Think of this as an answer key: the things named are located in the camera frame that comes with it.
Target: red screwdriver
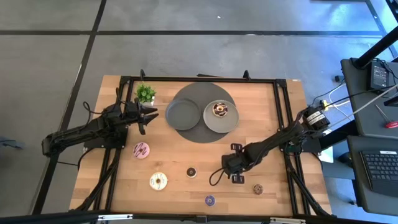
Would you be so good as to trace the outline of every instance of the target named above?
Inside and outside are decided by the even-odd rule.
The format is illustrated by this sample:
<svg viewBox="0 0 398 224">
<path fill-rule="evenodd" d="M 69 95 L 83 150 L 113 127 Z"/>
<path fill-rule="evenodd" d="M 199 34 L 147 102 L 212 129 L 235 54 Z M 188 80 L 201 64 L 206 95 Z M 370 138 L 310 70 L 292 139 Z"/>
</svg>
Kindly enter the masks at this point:
<svg viewBox="0 0 398 224">
<path fill-rule="evenodd" d="M 393 121 L 387 117 L 387 115 L 380 109 L 378 105 L 375 105 L 376 108 L 380 111 L 380 114 L 383 115 L 383 118 L 387 121 L 385 125 L 386 128 L 398 128 L 398 121 Z"/>
</svg>

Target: pink donut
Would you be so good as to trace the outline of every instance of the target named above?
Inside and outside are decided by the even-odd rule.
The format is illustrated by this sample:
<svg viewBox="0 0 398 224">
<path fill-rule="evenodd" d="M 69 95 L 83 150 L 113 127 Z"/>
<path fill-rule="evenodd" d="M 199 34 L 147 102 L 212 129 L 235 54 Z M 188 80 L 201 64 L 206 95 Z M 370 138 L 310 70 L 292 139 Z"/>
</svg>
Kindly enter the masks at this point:
<svg viewBox="0 0 398 224">
<path fill-rule="evenodd" d="M 139 142 L 134 146 L 133 154 L 137 159 L 143 159 L 149 155 L 149 146 L 144 142 Z"/>
</svg>

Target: small green plant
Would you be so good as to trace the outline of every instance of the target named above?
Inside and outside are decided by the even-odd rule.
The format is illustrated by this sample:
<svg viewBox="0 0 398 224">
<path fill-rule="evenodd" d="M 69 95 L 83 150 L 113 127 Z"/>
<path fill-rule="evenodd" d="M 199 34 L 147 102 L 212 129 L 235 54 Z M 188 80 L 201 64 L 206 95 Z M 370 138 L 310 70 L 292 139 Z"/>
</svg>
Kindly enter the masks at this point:
<svg viewBox="0 0 398 224">
<path fill-rule="evenodd" d="M 156 92 L 149 85 L 141 84 L 137 89 L 137 96 L 141 103 L 152 102 L 152 97 L 155 96 Z"/>
</svg>

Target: donut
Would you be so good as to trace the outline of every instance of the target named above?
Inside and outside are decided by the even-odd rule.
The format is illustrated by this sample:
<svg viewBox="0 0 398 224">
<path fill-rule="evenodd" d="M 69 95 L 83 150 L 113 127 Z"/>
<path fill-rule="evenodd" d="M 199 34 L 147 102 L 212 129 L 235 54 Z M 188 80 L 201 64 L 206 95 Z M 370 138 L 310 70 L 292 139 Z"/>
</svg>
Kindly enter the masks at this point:
<svg viewBox="0 0 398 224">
<path fill-rule="evenodd" d="M 224 117 L 228 113 L 228 107 L 225 103 L 216 103 L 213 105 L 213 114 L 219 118 Z"/>
</svg>

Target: potted plant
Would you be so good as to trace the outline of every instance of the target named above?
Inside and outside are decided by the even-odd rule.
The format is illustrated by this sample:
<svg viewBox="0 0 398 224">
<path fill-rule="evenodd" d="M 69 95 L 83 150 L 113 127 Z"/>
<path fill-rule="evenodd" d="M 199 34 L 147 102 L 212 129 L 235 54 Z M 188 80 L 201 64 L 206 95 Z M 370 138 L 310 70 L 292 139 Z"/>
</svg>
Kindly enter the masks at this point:
<svg viewBox="0 0 398 224">
<path fill-rule="evenodd" d="M 155 90 L 149 85 L 140 84 L 137 89 L 137 97 L 144 106 L 153 106 L 155 101 Z"/>
</svg>

